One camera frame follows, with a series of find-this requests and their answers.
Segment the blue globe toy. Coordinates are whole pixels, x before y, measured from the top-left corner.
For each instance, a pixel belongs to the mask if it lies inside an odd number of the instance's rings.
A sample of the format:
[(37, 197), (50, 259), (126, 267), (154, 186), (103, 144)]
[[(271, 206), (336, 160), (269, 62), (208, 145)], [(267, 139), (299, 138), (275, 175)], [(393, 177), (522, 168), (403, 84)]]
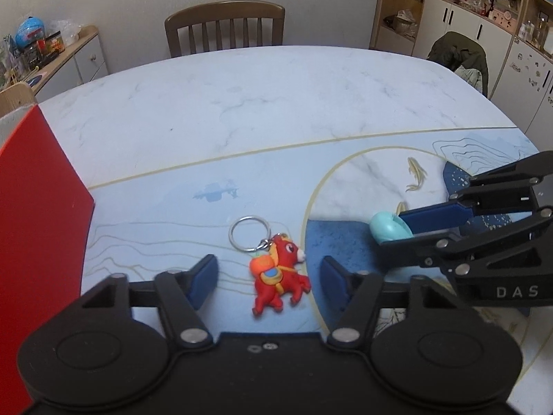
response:
[(28, 17), (18, 27), (15, 42), (19, 49), (24, 49), (43, 38), (45, 38), (44, 22), (37, 17)]

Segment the wooden sideboard cabinet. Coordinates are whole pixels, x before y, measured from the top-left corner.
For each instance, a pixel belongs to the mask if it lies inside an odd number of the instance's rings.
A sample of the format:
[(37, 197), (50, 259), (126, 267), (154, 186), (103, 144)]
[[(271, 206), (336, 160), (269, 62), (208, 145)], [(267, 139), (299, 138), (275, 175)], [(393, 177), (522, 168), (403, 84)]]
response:
[(15, 58), (7, 42), (1, 42), (1, 116), (109, 74), (95, 25), (83, 26), (77, 40), (56, 53), (53, 61), (18, 74), (16, 61), (23, 58)]

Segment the red horse keychain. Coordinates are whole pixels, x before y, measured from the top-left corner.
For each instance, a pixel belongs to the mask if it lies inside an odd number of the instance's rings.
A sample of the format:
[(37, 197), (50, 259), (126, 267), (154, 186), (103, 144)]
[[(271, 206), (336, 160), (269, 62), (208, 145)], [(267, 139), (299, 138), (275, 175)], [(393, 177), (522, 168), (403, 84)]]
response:
[[(266, 230), (266, 236), (256, 246), (240, 246), (234, 239), (234, 231), (239, 224), (255, 221)], [(304, 294), (311, 293), (308, 276), (301, 275), (296, 266), (306, 261), (306, 253), (288, 234), (272, 233), (267, 220), (256, 215), (246, 215), (236, 219), (229, 227), (229, 242), (238, 251), (258, 253), (249, 261), (249, 272), (254, 278), (256, 297), (252, 308), (255, 317), (260, 317), (265, 308), (280, 313), (284, 303), (282, 297), (291, 295), (291, 305), (301, 302)]]

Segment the white wall cupboards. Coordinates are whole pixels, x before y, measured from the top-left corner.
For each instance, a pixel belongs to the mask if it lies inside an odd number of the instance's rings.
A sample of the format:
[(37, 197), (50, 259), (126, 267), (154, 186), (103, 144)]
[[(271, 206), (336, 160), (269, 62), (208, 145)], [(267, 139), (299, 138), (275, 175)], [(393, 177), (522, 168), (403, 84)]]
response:
[(427, 59), (454, 32), (486, 57), (487, 97), (536, 144), (552, 128), (552, 0), (378, 0), (372, 48)]

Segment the teal pencil sharpener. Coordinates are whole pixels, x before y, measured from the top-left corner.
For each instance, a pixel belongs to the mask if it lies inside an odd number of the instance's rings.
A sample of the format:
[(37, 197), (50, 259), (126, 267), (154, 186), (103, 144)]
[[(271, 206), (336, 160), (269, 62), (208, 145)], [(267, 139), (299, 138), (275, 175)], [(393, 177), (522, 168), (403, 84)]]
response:
[(391, 212), (374, 214), (369, 222), (369, 230), (379, 245), (413, 237), (412, 230), (407, 223), (397, 214)]

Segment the red and white cardboard box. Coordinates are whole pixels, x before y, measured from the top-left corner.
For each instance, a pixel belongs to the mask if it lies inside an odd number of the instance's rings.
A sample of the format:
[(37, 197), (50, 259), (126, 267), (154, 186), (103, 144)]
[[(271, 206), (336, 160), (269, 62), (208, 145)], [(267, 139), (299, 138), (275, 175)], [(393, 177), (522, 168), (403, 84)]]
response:
[(37, 105), (1, 121), (1, 411), (30, 404), (22, 342), (81, 292), (94, 200)]

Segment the brown wooden chair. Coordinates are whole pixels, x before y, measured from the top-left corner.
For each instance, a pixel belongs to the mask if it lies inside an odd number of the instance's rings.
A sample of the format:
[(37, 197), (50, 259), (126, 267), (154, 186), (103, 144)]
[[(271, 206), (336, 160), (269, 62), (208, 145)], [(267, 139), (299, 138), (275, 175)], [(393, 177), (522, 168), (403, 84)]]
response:
[(164, 23), (170, 56), (280, 46), (285, 15), (281, 5), (250, 0), (213, 2), (179, 10)]

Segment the green jacket on chair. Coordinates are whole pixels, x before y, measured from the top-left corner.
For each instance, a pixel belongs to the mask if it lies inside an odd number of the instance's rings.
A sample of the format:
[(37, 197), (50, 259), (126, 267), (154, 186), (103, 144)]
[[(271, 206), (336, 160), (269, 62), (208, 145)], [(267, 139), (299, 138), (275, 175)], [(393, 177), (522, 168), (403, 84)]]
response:
[(453, 71), (483, 96), (488, 96), (486, 52), (476, 41), (454, 31), (446, 32), (433, 43), (427, 60)]

